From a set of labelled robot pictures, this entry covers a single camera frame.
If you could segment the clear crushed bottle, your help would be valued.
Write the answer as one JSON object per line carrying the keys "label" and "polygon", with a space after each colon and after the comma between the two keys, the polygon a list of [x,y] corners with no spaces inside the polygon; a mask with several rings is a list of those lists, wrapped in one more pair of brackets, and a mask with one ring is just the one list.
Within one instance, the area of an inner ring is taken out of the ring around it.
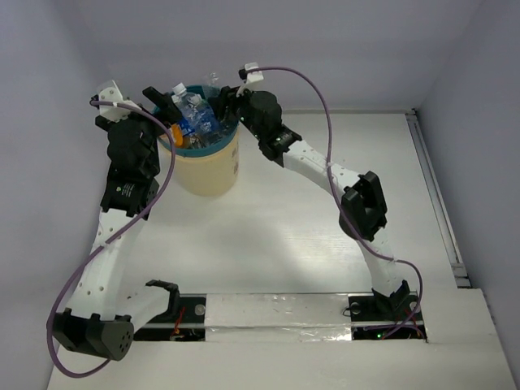
{"label": "clear crushed bottle", "polygon": [[201,95],[189,92],[182,83],[176,85],[172,91],[171,100],[190,124],[206,121],[210,106]]}

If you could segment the small orange bottle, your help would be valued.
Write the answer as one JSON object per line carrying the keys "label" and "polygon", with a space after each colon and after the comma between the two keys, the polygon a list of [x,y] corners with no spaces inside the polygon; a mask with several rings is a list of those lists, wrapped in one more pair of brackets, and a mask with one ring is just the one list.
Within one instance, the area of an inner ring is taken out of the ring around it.
{"label": "small orange bottle", "polygon": [[183,149],[183,144],[184,144],[184,134],[183,134],[183,131],[182,131],[182,127],[177,124],[177,123],[174,123],[171,125],[170,127],[170,130],[171,130],[171,135],[172,135],[172,138],[174,140],[174,146],[176,148],[181,148]]}

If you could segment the clear bottle white cap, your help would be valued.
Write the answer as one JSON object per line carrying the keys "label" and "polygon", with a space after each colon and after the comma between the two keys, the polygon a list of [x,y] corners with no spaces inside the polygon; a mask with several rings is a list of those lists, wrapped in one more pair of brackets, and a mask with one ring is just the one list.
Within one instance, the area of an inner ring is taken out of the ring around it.
{"label": "clear bottle white cap", "polygon": [[222,86],[216,72],[207,73],[202,80],[201,90],[205,108],[210,110],[218,122],[223,120],[223,96],[221,95]]}

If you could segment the blue label water bottle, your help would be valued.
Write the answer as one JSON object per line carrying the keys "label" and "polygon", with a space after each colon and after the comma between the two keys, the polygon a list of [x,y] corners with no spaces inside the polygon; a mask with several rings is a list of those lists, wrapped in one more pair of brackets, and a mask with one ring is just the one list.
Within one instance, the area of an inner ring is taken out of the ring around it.
{"label": "blue label water bottle", "polygon": [[193,126],[196,134],[206,146],[213,145],[223,137],[223,129],[211,108],[193,108]]}

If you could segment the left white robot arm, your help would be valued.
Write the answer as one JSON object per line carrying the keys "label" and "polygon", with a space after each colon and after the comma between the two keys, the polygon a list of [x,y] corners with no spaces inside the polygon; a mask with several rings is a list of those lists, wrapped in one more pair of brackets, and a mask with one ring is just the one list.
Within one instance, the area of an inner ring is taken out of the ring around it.
{"label": "left white robot arm", "polygon": [[95,124],[107,134],[110,166],[101,200],[97,235],[89,259],[74,275],[77,286],[63,312],[50,316],[50,341],[65,349],[121,360],[135,333],[153,319],[170,321],[180,312],[177,284],[152,279],[119,295],[124,269],[154,203],[166,189],[160,172],[158,137],[180,119],[171,99],[156,89],[144,95],[159,109],[149,113],[110,80],[97,89]]}

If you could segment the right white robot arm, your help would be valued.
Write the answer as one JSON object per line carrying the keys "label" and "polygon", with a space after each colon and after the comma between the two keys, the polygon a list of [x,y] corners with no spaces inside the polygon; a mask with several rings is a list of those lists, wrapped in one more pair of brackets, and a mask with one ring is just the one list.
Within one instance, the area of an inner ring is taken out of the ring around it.
{"label": "right white robot arm", "polygon": [[223,87],[210,105],[218,120],[240,121],[268,160],[333,196],[340,211],[339,225],[357,242],[369,269],[375,312],[385,319],[399,314],[410,288],[398,273],[385,232],[388,208],[379,177],[372,171],[359,174],[328,161],[283,123],[281,106],[272,93]]}

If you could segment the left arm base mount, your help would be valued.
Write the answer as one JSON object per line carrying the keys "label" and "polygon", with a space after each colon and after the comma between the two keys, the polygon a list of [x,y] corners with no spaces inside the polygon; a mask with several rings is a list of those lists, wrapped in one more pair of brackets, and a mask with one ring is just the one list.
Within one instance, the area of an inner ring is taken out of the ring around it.
{"label": "left arm base mount", "polygon": [[135,341],[197,342],[206,340],[206,295],[181,295],[174,318],[156,317],[134,335]]}

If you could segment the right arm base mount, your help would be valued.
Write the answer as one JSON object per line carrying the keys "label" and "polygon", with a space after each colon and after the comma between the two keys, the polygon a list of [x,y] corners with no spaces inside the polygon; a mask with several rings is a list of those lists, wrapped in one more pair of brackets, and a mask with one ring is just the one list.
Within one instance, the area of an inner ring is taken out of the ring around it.
{"label": "right arm base mount", "polygon": [[385,314],[376,307],[371,295],[349,296],[348,304],[342,314],[350,320],[353,340],[427,340],[423,315],[417,310],[414,316],[397,331],[389,335],[403,323],[417,303],[413,294],[405,301],[404,310],[397,314]]}

